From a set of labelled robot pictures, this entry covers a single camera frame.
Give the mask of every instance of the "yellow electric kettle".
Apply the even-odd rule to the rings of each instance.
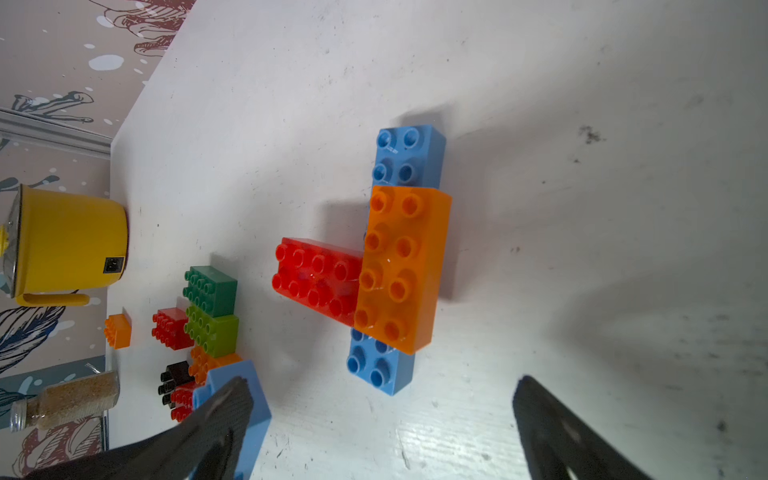
[[[125,209],[106,198],[36,190],[21,185],[0,255],[11,296],[23,306],[82,306],[83,293],[117,282],[128,251]]]

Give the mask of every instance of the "lego brick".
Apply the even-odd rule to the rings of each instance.
[[[104,321],[104,337],[109,346],[114,349],[123,349],[131,344],[131,324],[125,315],[110,315]]]
[[[196,388],[194,382],[186,385],[178,386],[171,394],[170,401],[172,402],[170,418],[181,422],[192,413],[192,392]]]
[[[440,188],[445,137],[432,125],[383,128],[376,136],[373,185]]]
[[[162,385],[157,387],[157,394],[163,395],[163,405],[170,403],[170,396],[166,401],[165,395],[170,395],[178,386],[194,382],[194,378],[189,375],[189,364],[187,362],[178,362],[165,367],[165,372],[160,374]]]
[[[387,395],[395,395],[413,378],[414,355],[352,329],[346,368]]]
[[[432,341],[451,197],[373,188],[355,329],[413,355]]]
[[[230,353],[215,359],[206,354],[201,346],[194,347],[190,354],[192,355],[192,365],[190,365],[188,372],[194,377],[194,381],[198,385],[205,385],[210,370],[243,361],[236,353]]]
[[[237,327],[240,325],[237,316],[211,317],[195,305],[189,305],[187,316],[190,321],[184,325],[184,332],[202,346],[205,353],[217,358],[235,352]]]
[[[182,422],[185,418],[187,418],[192,413],[192,409],[190,407],[176,407],[175,409],[170,411],[170,419],[176,420],[177,422]]]
[[[209,371],[206,385],[195,389],[192,394],[192,405],[195,409],[199,408],[218,389],[236,376],[242,377],[248,382],[248,389],[251,397],[253,397],[253,410],[250,413],[248,429],[243,439],[243,448],[240,450],[240,457],[237,459],[237,467],[235,467],[235,478],[247,480],[256,464],[256,458],[259,456],[266,430],[270,426],[270,420],[272,420],[272,413],[266,403],[266,397],[261,389],[259,376],[256,374],[253,362],[247,360]]]
[[[187,286],[182,294],[210,316],[235,312],[237,280],[212,266],[191,266],[184,273]]]
[[[283,238],[272,288],[344,325],[352,326],[362,252],[306,238]]]
[[[166,308],[158,310],[152,316],[152,322],[156,326],[152,329],[152,336],[174,350],[186,349],[194,345],[194,341],[184,333],[184,325],[187,324],[187,314],[178,308]]]

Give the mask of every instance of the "jar lid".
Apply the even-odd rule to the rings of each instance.
[[[11,205],[8,221],[0,226],[0,255],[2,272],[11,289],[11,297],[16,296],[16,269],[18,268],[18,235],[22,222],[22,188],[19,186],[16,198]]]
[[[27,400],[17,400],[11,404],[11,432],[20,432],[27,426]]]

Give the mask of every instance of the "kettle handle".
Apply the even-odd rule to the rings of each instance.
[[[90,301],[85,293],[24,293],[16,297],[21,306],[86,306]]]

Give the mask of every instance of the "green lego brick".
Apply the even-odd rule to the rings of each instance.
[[[212,266],[192,266],[184,273],[183,295],[210,316],[235,313],[237,280]]]
[[[189,305],[187,316],[190,321],[184,325],[184,332],[203,351],[213,358],[235,353],[237,327],[240,319],[236,315],[210,316],[195,305]]]

